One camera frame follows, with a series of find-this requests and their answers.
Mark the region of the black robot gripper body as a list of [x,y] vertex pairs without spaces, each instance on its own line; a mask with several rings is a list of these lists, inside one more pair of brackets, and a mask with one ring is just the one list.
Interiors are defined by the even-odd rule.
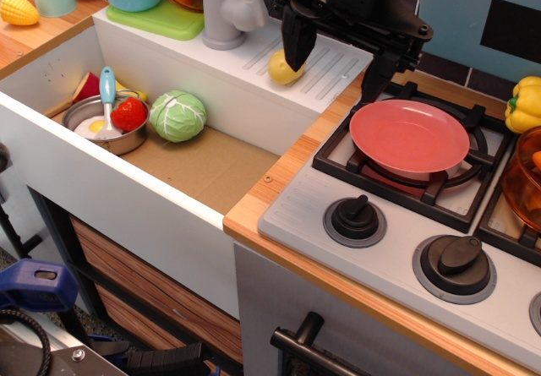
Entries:
[[276,0],[310,19],[318,31],[373,54],[385,50],[400,57],[399,70],[415,69],[423,45],[434,31],[402,0]]

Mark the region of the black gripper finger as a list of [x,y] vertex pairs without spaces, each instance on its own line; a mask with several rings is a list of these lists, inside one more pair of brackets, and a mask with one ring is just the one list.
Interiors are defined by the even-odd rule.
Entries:
[[377,100],[399,69],[401,57],[394,52],[375,54],[361,84],[361,103]]
[[282,11],[281,37],[288,66],[295,72],[307,61],[314,49],[317,29],[313,22],[295,12],[289,5]]

